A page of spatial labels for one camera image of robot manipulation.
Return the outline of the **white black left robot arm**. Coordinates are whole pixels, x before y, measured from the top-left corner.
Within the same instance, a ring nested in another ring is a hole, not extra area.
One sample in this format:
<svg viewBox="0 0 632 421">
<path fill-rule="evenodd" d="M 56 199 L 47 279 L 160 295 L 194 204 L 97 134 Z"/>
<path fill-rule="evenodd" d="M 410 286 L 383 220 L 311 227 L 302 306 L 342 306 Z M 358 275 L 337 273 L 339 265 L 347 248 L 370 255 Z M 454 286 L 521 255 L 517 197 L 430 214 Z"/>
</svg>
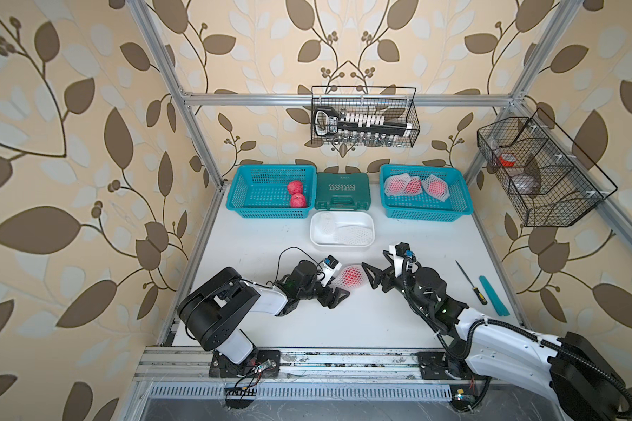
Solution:
<svg viewBox="0 0 632 421">
<path fill-rule="evenodd" d="M 350 292 L 331 285 L 341 267 L 333 257 L 323 263 L 303 260 L 272 285 L 260 285 L 226 267 L 191 292 L 177 307 L 185 333 L 205 351 L 215 351 L 243 374 L 257 366 L 256 345 L 240 329 L 251 312 L 283 317 L 300 302 L 315 299 L 328 309 L 337 307 Z"/>
</svg>

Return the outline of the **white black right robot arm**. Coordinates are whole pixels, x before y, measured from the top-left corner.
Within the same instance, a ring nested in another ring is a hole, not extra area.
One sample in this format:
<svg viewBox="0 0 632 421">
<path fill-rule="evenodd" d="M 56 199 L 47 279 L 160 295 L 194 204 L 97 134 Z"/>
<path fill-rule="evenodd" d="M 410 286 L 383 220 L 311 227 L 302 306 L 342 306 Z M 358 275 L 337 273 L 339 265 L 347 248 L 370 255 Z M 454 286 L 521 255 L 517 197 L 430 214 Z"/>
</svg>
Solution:
<svg viewBox="0 0 632 421">
<path fill-rule="evenodd" d="M 384 257 L 386 269 L 362 266 L 370 286 L 398 291 L 448 362 L 542 396 L 573 420 L 632 420 L 632 393 L 585 337 L 536 333 L 452 298 L 442 277 L 421 266 L 405 243 Z"/>
</svg>

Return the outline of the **red apple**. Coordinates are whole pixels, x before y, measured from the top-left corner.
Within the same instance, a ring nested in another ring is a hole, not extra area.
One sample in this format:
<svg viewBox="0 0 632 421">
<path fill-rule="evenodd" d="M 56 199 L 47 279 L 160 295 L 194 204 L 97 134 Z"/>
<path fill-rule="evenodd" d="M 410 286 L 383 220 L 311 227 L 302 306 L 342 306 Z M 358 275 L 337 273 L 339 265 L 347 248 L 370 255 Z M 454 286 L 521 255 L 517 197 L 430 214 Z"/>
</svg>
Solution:
<svg viewBox="0 0 632 421">
<path fill-rule="evenodd" d="M 300 181 L 292 181 L 287 185 L 287 189 L 291 195 L 302 194 L 304 192 L 304 184 Z"/>
<path fill-rule="evenodd" d="M 293 209 L 307 208 L 307 198 L 302 193 L 295 193 L 290 198 L 290 206 Z"/>
</svg>

